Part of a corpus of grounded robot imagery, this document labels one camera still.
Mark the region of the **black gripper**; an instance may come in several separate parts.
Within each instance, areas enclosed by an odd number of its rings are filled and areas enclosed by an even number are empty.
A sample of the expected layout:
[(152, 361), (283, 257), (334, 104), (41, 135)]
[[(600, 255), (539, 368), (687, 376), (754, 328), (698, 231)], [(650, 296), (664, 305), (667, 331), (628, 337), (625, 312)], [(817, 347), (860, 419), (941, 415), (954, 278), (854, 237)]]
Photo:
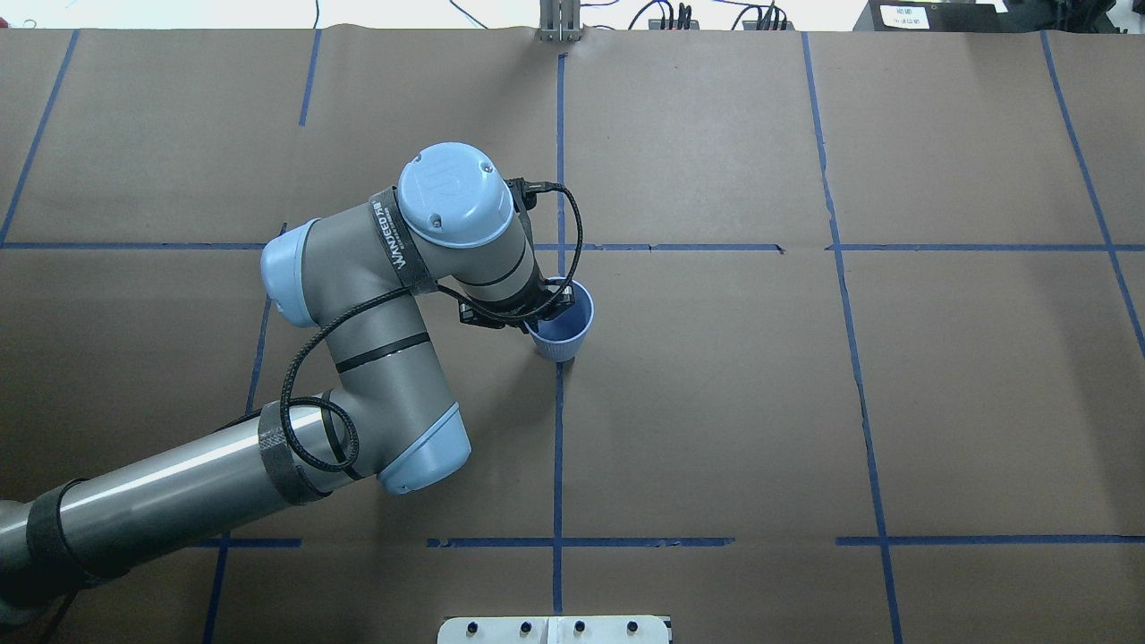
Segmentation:
[(516, 294), (503, 301), (479, 301), (475, 296), (459, 296), (458, 303), (463, 325), (539, 330), (540, 322), (556, 321), (572, 308), (575, 290), (568, 278), (529, 277)]

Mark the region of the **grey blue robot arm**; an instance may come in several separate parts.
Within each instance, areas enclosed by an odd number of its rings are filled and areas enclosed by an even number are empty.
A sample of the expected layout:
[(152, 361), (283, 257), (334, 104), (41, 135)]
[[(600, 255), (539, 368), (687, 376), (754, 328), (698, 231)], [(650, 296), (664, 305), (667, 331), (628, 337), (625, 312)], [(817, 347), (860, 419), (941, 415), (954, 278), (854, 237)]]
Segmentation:
[(471, 455), (461, 405), (417, 301), (442, 294), (463, 325), (527, 331), (576, 303), (569, 269), (539, 267), (530, 212), (559, 181), (505, 179), (481, 150), (441, 142), (393, 186), (269, 241), (273, 309), (311, 336), (260, 407), (191, 443), (26, 503), (3, 502), (3, 631), (58, 599), (283, 509), (376, 478), (392, 495)]

